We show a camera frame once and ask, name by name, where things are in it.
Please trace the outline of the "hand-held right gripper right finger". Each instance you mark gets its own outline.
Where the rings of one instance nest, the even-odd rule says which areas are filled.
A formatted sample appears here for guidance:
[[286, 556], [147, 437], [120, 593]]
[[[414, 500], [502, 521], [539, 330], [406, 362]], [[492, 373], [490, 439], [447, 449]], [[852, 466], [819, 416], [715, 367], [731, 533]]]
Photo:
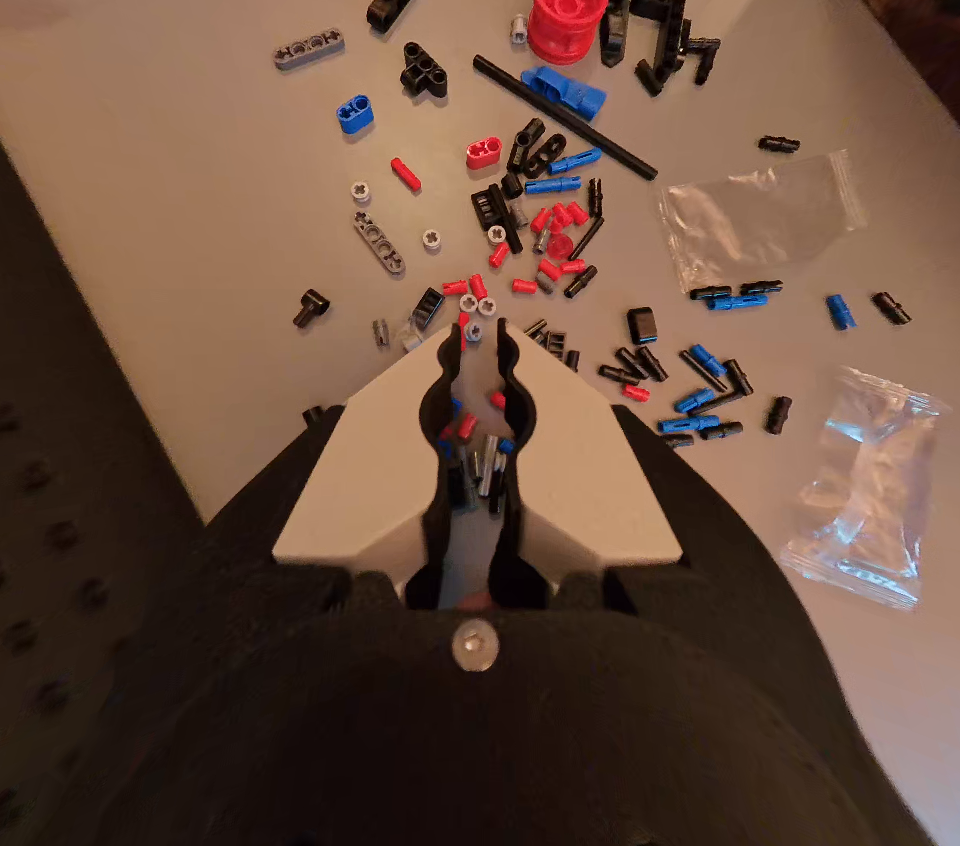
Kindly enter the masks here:
[[672, 567], [683, 550], [612, 405], [505, 318], [497, 367], [513, 450], [488, 571], [493, 602], [543, 609], [574, 575]]

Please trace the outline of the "small blue curved panel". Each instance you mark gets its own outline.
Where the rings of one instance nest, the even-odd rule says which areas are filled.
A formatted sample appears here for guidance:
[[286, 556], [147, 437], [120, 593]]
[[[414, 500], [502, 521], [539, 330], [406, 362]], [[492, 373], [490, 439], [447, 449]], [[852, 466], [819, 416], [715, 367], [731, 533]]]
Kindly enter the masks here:
[[548, 65], [524, 70], [520, 80], [533, 92], [586, 121], [594, 120], [608, 96], [605, 90], [572, 79]]

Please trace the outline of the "clear plastic bag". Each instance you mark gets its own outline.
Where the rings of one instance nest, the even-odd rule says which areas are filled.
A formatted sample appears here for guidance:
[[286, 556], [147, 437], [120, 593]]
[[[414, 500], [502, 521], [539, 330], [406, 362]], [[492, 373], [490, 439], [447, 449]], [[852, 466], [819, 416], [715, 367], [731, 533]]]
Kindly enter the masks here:
[[941, 398], [841, 368], [811, 482], [779, 563], [805, 579], [901, 612], [923, 593], [922, 543], [931, 508]]
[[867, 226], [846, 149], [666, 187], [657, 205], [684, 292], [809, 263]]

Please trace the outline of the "small toy connectors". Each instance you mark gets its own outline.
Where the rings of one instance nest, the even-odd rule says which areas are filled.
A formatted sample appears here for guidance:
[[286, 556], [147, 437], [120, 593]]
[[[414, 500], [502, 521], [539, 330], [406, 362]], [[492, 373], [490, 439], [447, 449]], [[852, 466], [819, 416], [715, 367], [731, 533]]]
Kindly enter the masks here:
[[[528, 172], [524, 180], [525, 185], [523, 190], [521, 190], [519, 177], [515, 175], [514, 172], [509, 172], [504, 177], [502, 188], [500, 184], [493, 184], [488, 189], [480, 190], [474, 194], [473, 204], [476, 207], [477, 215], [482, 220], [484, 228], [491, 230], [489, 239], [491, 244], [496, 247], [494, 250], [496, 255], [492, 252], [489, 256], [491, 270], [493, 270], [495, 265], [498, 265], [498, 257], [500, 257], [501, 254], [506, 257], [510, 252], [513, 252], [515, 255], [519, 255], [522, 252], [522, 242], [518, 240], [517, 237], [518, 227], [515, 223], [515, 219], [517, 218], [514, 215], [515, 210], [513, 210], [511, 204], [507, 203], [504, 199], [508, 189], [510, 196], [514, 196], [514, 194], [519, 195], [521, 191], [528, 194], [550, 193], [553, 195], [557, 192], [565, 192], [567, 190], [579, 190], [582, 177], [562, 175], [558, 170], [560, 167], [568, 165], [576, 166], [576, 163], [573, 162], [574, 160], [582, 166], [582, 162], [580, 161], [584, 163], [586, 161], [592, 162], [601, 156], [600, 150], [596, 148], [589, 151], [589, 154], [583, 154], [579, 159], [577, 156], [573, 156], [573, 159], [570, 159], [569, 163], [566, 160], [564, 162], [550, 162], [550, 157], [546, 156], [546, 154], [550, 153], [552, 156], [553, 153], [558, 151], [562, 152], [564, 139], [560, 134], [554, 135], [549, 142], [538, 151], [543, 153], [543, 156], [540, 158], [531, 156], [527, 164]], [[541, 167], [548, 163], [550, 163], [550, 177], [543, 180], [535, 179], [534, 166]], [[537, 271], [535, 271], [535, 281], [534, 279], [530, 279], [529, 281], [527, 279], [515, 279], [511, 287], [513, 293], [516, 295], [525, 295], [527, 293], [537, 294], [541, 287], [544, 288], [544, 291], [549, 292], [547, 288], [552, 289], [557, 278], [569, 278], [576, 273], [574, 279], [571, 279], [567, 284], [568, 288], [565, 293], [568, 298], [572, 298], [579, 295], [580, 292], [582, 292], [582, 288], [585, 288], [593, 281], [594, 274], [597, 272], [596, 268], [585, 264], [579, 257], [574, 258], [574, 253], [577, 252], [577, 249], [586, 247], [591, 236], [600, 229], [605, 221], [602, 210], [602, 195], [597, 193], [599, 187], [594, 183], [590, 189], [590, 203], [594, 204], [590, 208], [594, 210], [594, 212], [587, 212], [575, 202], [569, 204], [569, 207], [563, 202], [559, 202], [556, 205], [543, 208], [534, 218], [534, 221], [529, 224], [532, 231], [531, 236], [534, 236], [537, 242], [539, 242], [538, 238], [543, 238], [543, 234], [546, 236], [546, 240], [550, 240], [554, 245], [560, 243], [561, 240], [567, 242], [566, 233], [568, 227], [571, 225], [579, 227], [588, 222], [592, 225], [590, 225], [590, 228], [584, 233], [582, 239], [578, 241], [576, 249], [570, 247], [570, 244], [567, 243], [567, 246], [563, 247], [560, 252], [557, 253], [561, 261], [553, 262], [551, 260], [545, 264], [541, 264], [542, 268], [538, 267]], [[418, 336], [421, 335], [421, 331], [427, 325], [427, 321], [433, 316], [433, 311], [435, 311], [438, 306], [443, 305], [446, 297], [462, 300], [459, 325], [462, 331], [462, 347], [471, 345], [474, 342], [479, 342], [482, 338], [481, 324], [478, 321], [474, 321], [472, 316], [474, 318], [481, 314], [485, 316], [495, 316], [497, 313], [494, 299], [491, 299], [487, 295], [485, 291], [486, 287], [484, 287], [481, 282], [482, 279], [483, 276], [478, 274], [470, 280], [470, 284], [468, 284], [466, 280], [461, 281], [458, 279], [452, 284], [448, 283], [444, 286], [442, 292], [438, 292], [436, 289], [431, 292], [430, 289], [428, 289], [427, 293], [424, 294], [423, 301], [414, 309], [413, 318], [410, 322], [414, 333], [414, 346], [417, 345], [417, 342], [420, 342]], [[767, 303], [769, 299], [768, 293], [770, 293], [774, 287], [779, 289], [779, 283], [774, 283], [773, 286], [761, 284], [756, 288], [751, 287], [744, 292], [743, 295], [734, 296], [732, 300], [729, 298], [729, 290], [726, 290], [726, 292], [721, 291], [721, 295], [710, 299], [707, 305], [712, 309], [720, 309], [721, 307], [726, 309], [731, 305], [734, 308], [738, 306], [745, 308], [753, 306], [761, 307]], [[324, 297], [318, 290], [312, 288], [307, 289], [301, 298], [301, 310], [297, 312], [294, 317], [294, 325], [298, 329], [306, 329], [315, 319], [325, 315], [329, 311], [330, 305], [330, 300]], [[563, 340], [564, 336], [562, 335], [558, 336], [558, 338], [554, 336], [553, 339], [548, 337], [547, 340], [544, 341], [546, 344], [546, 352], [551, 356], [558, 356], [561, 360], [564, 349]], [[504, 408], [504, 396], [499, 397], [498, 403], [497, 408]], [[457, 412], [456, 409], [458, 402], [455, 401], [453, 404], [455, 410], [454, 419], [456, 419], [457, 416], [461, 416], [461, 413]], [[316, 458], [313, 460], [313, 468], [310, 469], [310, 474], [332, 430], [333, 420], [342, 409], [341, 407], [337, 407], [331, 413], [332, 418], [321, 420], [319, 426], [315, 425], [312, 427], [312, 429], [318, 431], [310, 434], [310, 436], [316, 437], [316, 439], [311, 439], [310, 443], [317, 448]], [[440, 436], [439, 445], [446, 455], [448, 478], [450, 478], [453, 472], [453, 460], [456, 457], [450, 452], [449, 448], [456, 444], [443, 432]], [[484, 491], [486, 492], [483, 492], [483, 495], [486, 496], [488, 494], [491, 488], [491, 477], [493, 477], [492, 495], [497, 498], [499, 496], [498, 491], [501, 488], [505, 490], [503, 486], [504, 474], [506, 472], [507, 459], [514, 449], [514, 442], [502, 442], [494, 435], [487, 442], [487, 446], [484, 479]], [[291, 503], [293, 504], [290, 507], [291, 510], [306, 486], [308, 477], [306, 477], [306, 475], [304, 476], [305, 478], [303, 479], [302, 485], [300, 485], [295, 492], [291, 492]]]

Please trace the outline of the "grey thin beam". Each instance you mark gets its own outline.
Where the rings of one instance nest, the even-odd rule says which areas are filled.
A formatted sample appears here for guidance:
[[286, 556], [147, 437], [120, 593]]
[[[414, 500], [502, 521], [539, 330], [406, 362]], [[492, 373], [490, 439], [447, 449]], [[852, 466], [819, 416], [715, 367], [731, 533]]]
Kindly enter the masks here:
[[372, 216], [358, 210], [353, 216], [353, 227], [390, 276], [399, 278], [405, 275], [405, 260]]

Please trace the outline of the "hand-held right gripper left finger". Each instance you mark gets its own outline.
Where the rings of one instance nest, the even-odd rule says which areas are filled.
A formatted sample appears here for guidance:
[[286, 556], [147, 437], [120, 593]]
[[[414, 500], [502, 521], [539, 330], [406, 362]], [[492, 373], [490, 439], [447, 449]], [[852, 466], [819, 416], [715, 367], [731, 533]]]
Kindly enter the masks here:
[[440, 442], [461, 357], [454, 324], [346, 402], [273, 546], [277, 564], [383, 574], [409, 608], [439, 607], [452, 520]]

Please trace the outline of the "grey desk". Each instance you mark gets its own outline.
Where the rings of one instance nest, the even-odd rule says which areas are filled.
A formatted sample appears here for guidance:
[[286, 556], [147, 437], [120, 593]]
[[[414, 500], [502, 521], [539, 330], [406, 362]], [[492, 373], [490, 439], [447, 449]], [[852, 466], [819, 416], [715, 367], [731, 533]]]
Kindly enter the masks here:
[[[464, 279], [489, 252], [474, 218], [468, 143], [504, 143], [532, 109], [475, 74], [481, 53], [517, 73], [511, 48], [531, 0], [2, 0], [2, 141], [201, 516], [275, 456], [313, 404], [354, 395], [401, 351], [372, 321]], [[634, 412], [650, 425], [698, 378], [677, 352], [736, 358], [755, 395], [744, 425], [679, 456], [738, 509], [774, 556], [842, 367], [951, 407], [932, 465], [918, 608], [794, 584], [876, 756], [939, 844], [958, 844], [958, 129], [860, 0], [688, 0], [696, 36], [722, 48], [703, 88], [689, 69], [651, 99], [634, 76], [655, 32], [631, 24], [627, 59], [593, 49], [571, 75], [607, 91], [597, 128], [650, 163], [648, 183], [611, 162], [598, 267], [575, 300], [514, 297], [498, 312], [545, 318], [600, 378], [650, 306], [668, 381]], [[342, 53], [290, 72], [275, 50], [332, 27]], [[374, 122], [345, 135], [337, 109], [365, 95]], [[765, 168], [765, 134], [811, 157], [846, 149], [868, 225], [782, 273], [764, 309], [714, 315], [679, 288], [661, 188]], [[406, 264], [389, 275], [354, 228], [368, 213]], [[294, 325], [307, 289], [330, 308]]]

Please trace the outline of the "grey small connector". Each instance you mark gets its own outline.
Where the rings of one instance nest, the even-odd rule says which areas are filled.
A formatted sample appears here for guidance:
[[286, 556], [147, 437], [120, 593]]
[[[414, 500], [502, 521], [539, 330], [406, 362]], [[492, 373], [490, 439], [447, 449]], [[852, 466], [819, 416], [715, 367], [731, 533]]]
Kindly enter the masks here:
[[345, 47], [344, 34], [332, 27], [277, 48], [272, 54], [272, 62], [279, 72], [293, 72], [342, 53]]

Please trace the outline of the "red toy wheel hub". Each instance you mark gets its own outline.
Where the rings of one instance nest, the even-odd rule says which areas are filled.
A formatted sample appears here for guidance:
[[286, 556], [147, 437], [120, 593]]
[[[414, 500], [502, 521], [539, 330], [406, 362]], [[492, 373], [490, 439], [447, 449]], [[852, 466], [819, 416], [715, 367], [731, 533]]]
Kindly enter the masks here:
[[594, 44], [610, 0], [533, 0], [528, 45], [547, 64], [561, 67], [584, 60]]

